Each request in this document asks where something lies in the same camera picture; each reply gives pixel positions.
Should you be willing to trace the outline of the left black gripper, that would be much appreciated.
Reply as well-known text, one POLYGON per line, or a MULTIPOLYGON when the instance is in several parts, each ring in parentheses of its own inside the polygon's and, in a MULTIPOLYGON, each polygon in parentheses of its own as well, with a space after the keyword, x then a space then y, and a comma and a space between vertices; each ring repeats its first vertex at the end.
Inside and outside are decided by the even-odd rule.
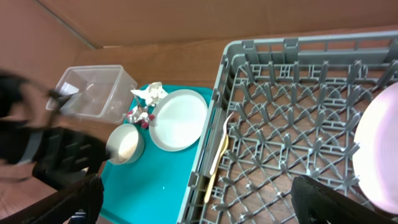
POLYGON ((38 153, 32 175, 56 190, 98 173, 111 157, 104 141, 61 127, 43 132, 38 153))

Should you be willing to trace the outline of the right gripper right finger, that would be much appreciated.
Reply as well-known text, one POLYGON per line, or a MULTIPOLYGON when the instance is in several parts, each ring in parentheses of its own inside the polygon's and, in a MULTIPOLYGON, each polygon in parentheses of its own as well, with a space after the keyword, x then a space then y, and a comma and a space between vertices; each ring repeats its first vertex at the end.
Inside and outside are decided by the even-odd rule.
POLYGON ((290 194, 300 224, 396 224, 306 175, 294 178, 290 194))

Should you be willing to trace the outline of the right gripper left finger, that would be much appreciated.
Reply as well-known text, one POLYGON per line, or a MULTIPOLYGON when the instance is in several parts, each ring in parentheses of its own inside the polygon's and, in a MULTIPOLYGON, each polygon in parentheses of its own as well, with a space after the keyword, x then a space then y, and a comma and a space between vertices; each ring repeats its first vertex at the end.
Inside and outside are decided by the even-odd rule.
POLYGON ((7 223, 96 223, 104 201, 101 177, 90 174, 1 220, 7 223))

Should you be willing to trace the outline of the grey bowl with rice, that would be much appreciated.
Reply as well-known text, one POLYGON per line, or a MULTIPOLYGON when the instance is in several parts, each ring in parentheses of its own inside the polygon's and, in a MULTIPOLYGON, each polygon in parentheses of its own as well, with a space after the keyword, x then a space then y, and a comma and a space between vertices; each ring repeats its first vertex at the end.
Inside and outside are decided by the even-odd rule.
POLYGON ((136 162, 144 152, 142 134, 133 124, 118 126, 109 136, 106 150, 110 152, 110 163, 114 165, 136 162))

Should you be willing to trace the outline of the pink round plate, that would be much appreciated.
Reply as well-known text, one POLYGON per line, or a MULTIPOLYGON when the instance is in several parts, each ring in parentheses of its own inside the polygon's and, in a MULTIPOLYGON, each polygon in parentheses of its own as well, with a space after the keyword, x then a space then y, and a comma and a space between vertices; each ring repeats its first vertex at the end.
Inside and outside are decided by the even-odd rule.
POLYGON ((383 90, 363 113, 355 132, 354 173, 363 194, 397 213, 397 84, 383 90))

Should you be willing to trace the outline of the yellow plastic spoon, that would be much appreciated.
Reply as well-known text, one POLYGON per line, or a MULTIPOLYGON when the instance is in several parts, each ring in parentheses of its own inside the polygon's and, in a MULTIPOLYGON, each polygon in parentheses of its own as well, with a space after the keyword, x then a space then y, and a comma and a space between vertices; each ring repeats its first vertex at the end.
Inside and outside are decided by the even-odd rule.
POLYGON ((220 161, 221 161, 224 153, 226 152, 226 150, 228 148, 228 143, 229 143, 228 136, 226 136, 224 138, 224 142, 222 144, 221 152, 220 152, 220 154, 219 154, 219 156, 217 157, 217 160, 216 160, 215 171, 214 171, 213 175, 211 176, 210 181, 208 183, 208 188, 206 190, 206 194, 205 194, 205 198, 204 198, 204 202, 205 203, 208 203, 210 201, 212 189, 213 189, 213 186, 214 186, 214 183, 215 183, 215 179, 216 179, 216 174, 217 174, 217 171, 218 171, 218 166, 220 164, 220 161))

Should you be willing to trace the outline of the grey round plate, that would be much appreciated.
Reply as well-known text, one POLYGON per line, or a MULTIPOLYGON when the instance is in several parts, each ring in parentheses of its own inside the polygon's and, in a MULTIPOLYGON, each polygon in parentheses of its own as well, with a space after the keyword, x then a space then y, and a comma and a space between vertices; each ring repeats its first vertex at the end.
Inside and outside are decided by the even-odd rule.
POLYGON ((184 150, 200 138, 207 111, 208 105, 198 92, 173 91, 152 112, 155 119, 149 125, 150 138, 161 150, 184 150))

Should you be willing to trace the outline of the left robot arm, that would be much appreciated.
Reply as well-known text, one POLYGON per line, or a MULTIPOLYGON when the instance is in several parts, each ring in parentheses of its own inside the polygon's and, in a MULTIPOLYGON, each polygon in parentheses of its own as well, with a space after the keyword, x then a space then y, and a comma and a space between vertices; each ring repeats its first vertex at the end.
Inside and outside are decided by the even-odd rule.
POLYGON ((54 125, 64 114, 63 108, 79 97, 78 93, 61 93, 1 70, 1 159, 12 165, 33 163, 32 175, 56 190, 97 174, 111 157, 106 143, 90 134, 54 125), (22 91, 24 85, 35 86, 55 101, 43 126, 29 125, 34 112, 22 91))

